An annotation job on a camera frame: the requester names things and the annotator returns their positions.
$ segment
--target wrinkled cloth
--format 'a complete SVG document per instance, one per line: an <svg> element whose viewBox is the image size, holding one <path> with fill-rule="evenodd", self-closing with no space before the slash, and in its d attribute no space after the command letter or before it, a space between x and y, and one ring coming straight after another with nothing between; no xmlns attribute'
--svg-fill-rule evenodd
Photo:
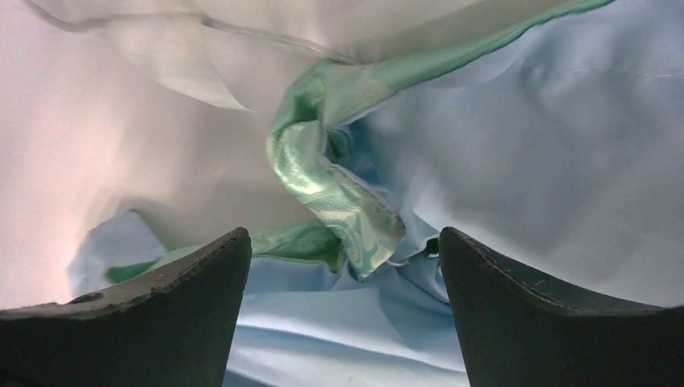
<svg viewBox="0 0 684 387"><path fill-rule="evenodd" d="M66 31L103 31L123 57L165 87L258 112L270 111L269 96L280 96L317 60L372 63L463 44L567 2L25 1Z"/></svg>
<svg viewBox="0 0 684 387"><path fill-rule="evenodd" d="M678 0L582 1L477 44L322 63L286 95L273 169L361 279L452 226L576 285L679 305L682 20Z"/></svg>
<svg viewBox="0 0 684 387"><path fill-rule="evenodd" d="M93 229L77 256L74 289L111 285L106 267L148 262L164 250L151 234L135 213ZM106 253L112 241L123 240L131 246L127 255ZM388 381L468 385L437 259L416 256L407 266L360 283L348 261L334 274L325 263L252 258L224 385Z"/></svg>

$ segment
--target white fabric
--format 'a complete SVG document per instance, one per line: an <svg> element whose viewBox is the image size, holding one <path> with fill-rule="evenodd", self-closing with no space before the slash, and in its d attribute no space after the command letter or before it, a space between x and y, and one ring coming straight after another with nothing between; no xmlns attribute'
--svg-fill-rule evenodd
<svg viewBox="0 0 684 387"><path fill-rule="evenodd" d="M21 0L0 1L0 48L0 307L69 301L79 243L127 209L171 249L313 218L264 150L286 85L308 64L261 58L269 73L253 81L273 88L258 88L248 113L169 90L104 33L61 31Z"/></svg>
<svg viewBox="0 0 684 387"><path fill-rule="evenodd" d="M567 0L27 1L62 27L107 29L122 55L170 89L214 106L263 111L238 96L256 85L273 90L269 77L260 79L264 55L274 60L267 67L292 52L310 63L324 57L371 63L483 38ZM210 59L212 39L231 55ZM221 82L236 77L228 87Z"/></svg>

